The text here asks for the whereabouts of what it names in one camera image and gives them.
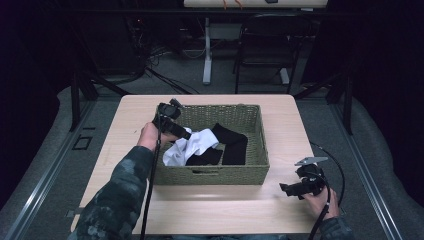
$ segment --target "light wooden tabletop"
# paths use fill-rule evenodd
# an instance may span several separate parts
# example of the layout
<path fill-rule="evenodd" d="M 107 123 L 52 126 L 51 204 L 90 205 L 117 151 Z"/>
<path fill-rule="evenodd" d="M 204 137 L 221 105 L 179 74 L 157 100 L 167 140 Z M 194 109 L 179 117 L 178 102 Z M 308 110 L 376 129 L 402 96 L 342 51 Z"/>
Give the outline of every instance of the light wooden tabletop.
<path fill-rule="evenodd" d="M 243 8 L 325 8 L 327 0 L 278 0 L 268 4 L 265 0 L 238 0 Z M 225 0 L 228 8 L 239 8 L 235 0 Z M 184 0 L 184 7 L 224 8 L 224 0 Z"/>
<path fill-rule="evenodd" d="M 81 200 L 83 208 L 107 183 L 113 168 L 137 143 L 156 106 L 172 95 L 122 98 Z M 307 233 L 314 224 L 307 203 L 287 197 L 279 183 L 299 182 L 295 162 L 313 156 L 296 103 L 290 95 L 178 95 L 183 105 L 256 104 L 261 107 L 270 169 L 263 185 L 158 186 L 146 234 Z M 79 215 L 74 219 L 75 228 Z M 140 218 L 133 233 L 141 232 Z"/>

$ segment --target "right hand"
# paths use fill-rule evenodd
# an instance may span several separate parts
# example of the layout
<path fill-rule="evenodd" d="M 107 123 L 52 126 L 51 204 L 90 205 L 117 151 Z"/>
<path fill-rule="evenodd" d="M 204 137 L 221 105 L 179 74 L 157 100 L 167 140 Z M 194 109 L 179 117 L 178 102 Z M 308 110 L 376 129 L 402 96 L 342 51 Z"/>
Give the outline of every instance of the right hand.
<path fill-rule="evenodd" d="M 340 215 L 340 210 L 337 202 L 336 192 L 330 188 L 331 198 L 330 198 L 330 207 L 328 208 L 328 213 L 325 214 L 324 220 L 338 217 Z M 312 214 L 315 218 L 318 218 L 321 214 L 322 209 L 327 203 L 328 191 L 327 187 L 324 187 L 320 194 L 314 196 L 312 194 L 304 194 L 302 197 L 308 202 L 309 207 L 311 208 Z"/>

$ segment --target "black curtain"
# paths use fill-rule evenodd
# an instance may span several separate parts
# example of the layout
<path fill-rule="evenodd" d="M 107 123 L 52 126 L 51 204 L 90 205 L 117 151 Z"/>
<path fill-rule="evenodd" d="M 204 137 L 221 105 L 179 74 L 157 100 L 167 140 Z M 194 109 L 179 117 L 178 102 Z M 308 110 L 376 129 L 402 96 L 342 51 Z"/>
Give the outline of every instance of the black curtain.
<path fill-rule="evenodd" d="M 328 7 L 368 16 L 322 22 L 302 83 L 321 82 L 348 69 L 354 96 L 389 145 L 394 173 L 424 206 L 424 3 L 344 0 L 330 1 Z"/>
<path fill-rule="evenodd" d="M 76 63 L 90 66 L 48 1 L 0 3 L 0 207 L 8 200 L 49 132 L 57 94 Z"/>

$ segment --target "chair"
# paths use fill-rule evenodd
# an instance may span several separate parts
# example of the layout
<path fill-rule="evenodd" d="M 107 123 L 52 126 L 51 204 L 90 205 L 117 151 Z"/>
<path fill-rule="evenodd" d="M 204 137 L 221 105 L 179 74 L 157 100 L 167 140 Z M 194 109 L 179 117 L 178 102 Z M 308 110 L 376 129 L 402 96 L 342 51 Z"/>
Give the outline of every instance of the chair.
<path fill-rule="evenodd" d="M 249 17 L 241 26 L 238 52 L 234 62 L 236 73 L 235 93 L 238 93 L 240 67 L 289 68 L 290 88 L 296 70 L 303 39 L 312 29 L 310 20 L 300 16 L 257 14 Z"/>

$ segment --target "wicker basket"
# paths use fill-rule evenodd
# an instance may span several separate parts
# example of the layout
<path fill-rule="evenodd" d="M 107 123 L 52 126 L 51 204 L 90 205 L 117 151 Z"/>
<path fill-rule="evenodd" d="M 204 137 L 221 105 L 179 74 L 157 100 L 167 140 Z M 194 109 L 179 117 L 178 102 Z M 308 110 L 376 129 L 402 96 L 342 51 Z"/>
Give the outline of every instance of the wicker basket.
<path fill-rule="evenodd" d="M 260 107 L 258 105 L 190 105 L 181 109 L 177 123 L 195 131 L 216 123 L 248 138 L 245 165 L 165 166 L 159 154 L 155 184 L 158 185 L 262 185 L 269 170 Z M 219 144 L 217 149 L 224 150 Z"/>

